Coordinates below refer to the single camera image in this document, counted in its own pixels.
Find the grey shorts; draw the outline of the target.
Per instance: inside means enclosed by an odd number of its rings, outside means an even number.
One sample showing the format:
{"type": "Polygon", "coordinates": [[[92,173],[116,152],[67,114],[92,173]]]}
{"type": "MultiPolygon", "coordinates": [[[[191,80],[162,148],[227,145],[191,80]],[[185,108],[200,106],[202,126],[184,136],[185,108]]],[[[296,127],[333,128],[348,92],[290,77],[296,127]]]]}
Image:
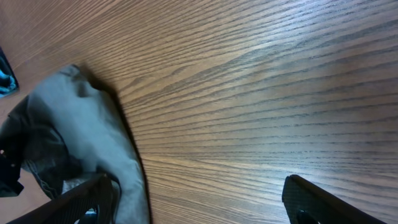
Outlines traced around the grey shorts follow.
{"type": "Polygon", "coordinates": [[[112,181],[112,223],[149,223],[140,160],[113,99],[77,66],[38,84],[1,126],[1,149],[19,146],[21,170],[53,200],[104,174],[112,181]]]}

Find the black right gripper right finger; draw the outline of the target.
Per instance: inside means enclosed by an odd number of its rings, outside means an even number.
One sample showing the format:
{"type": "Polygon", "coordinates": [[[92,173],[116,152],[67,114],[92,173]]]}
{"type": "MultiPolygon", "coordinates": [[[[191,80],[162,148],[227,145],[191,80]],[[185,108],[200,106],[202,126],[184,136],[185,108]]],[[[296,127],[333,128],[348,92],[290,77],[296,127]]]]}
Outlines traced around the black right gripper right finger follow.
{"type": "Polygon", "coordinates": [[[282,202],[291,224],[385,224],[299,175],[286,177],[282,202]]]}

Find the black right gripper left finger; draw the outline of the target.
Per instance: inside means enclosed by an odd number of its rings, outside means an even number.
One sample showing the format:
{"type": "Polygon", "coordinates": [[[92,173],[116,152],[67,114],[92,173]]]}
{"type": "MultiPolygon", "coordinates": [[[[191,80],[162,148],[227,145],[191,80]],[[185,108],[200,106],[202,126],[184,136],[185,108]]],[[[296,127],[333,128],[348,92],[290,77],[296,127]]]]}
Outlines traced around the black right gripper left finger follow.
{"type": "Polygon", "coordinates": [[[113,199],[111,179],[97,174],[9,224],[112,223],[113,199]]]}

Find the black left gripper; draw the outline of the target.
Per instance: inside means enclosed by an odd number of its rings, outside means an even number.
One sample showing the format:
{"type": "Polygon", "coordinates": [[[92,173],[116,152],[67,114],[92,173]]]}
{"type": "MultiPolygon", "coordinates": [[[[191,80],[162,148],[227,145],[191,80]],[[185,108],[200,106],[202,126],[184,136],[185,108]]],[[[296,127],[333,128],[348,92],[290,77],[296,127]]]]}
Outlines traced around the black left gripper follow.
{"type": "Polygon", "coordinates": [[[17,197],[23,191],[19,182],[22,160],[19,146],[1,149],[1,197],[17,197]]]}

